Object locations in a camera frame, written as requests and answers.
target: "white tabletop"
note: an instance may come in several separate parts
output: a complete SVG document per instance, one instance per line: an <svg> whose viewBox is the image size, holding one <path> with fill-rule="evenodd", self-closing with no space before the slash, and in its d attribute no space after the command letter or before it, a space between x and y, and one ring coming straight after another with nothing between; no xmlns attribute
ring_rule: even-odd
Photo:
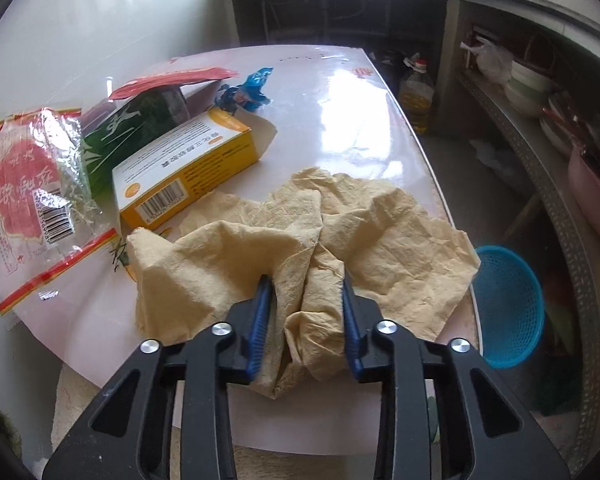
<svg viewBox="0 0 600 480"><path fill-rule="evenodd" d="M319 166L332 173L386 178L433 216L448 218L440 190L400 108L362 50L335 46L258 46L198 54L173 63L234 69L242 82L270 66L258 113L278 134L262 159L220 186L263 200L295 171ZM149 69L137 75L156 72ZM186 210L164 224L176 226ZM177 237L174 229L169 238ZM59 293L41 304L31 294L18 314L34 335L88 380L103 386L142 338L134 324L135 283L113 272L100 249L46 286ZM439 340L476 340L475 317L464 301ZM242 387L230 389L234 443L281 452L355 454L377 445L379 385L356 384L349 374L309 380L270 400Z"/></svg>

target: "yellow oil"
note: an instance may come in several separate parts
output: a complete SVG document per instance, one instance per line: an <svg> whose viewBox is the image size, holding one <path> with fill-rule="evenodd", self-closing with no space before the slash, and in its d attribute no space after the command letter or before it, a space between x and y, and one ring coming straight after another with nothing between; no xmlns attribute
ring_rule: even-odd
<svg viewBox="0 0 600 480"><path fill-rule="evenodd" d="M431 101L421 95L408 92L405 89L398 95L398 102L404 110L413 131L417 134L427 133L431 114Z"/></svg>

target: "yellow and white box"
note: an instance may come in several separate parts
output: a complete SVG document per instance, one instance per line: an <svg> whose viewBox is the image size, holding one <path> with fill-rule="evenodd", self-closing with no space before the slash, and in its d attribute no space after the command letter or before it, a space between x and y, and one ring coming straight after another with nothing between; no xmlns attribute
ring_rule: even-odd
<svg viewBox="0 0 600 480"><path fill-rule="evenodd" d="M120 216L154 229L262 156L276 129L240 110L211 108L155 139L113 169Z"/></svg>

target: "red and clear plastic bag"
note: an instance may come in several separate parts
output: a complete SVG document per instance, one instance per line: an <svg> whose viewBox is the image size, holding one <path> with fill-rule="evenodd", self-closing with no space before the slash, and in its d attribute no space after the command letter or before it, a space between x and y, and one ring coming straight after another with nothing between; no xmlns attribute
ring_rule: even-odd
<svg viewBox="0 0 600 480"><path fill-rule="evenodd" d="M79 117L43 108L0 123L3 315L116 236L91 199Z"/></svg>

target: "orange circle logo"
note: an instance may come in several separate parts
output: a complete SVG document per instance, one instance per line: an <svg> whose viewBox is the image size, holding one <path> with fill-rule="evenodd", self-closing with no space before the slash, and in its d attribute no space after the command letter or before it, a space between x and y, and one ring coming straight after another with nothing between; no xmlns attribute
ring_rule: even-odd
<svg viewBox="0 0 600 480"><path fill-rule="evenodd" d="M134 182L131 186L127 187L125 190L125 196L127 198L131 198L133 195L137 194L140 191L140 184Z"/></svg>

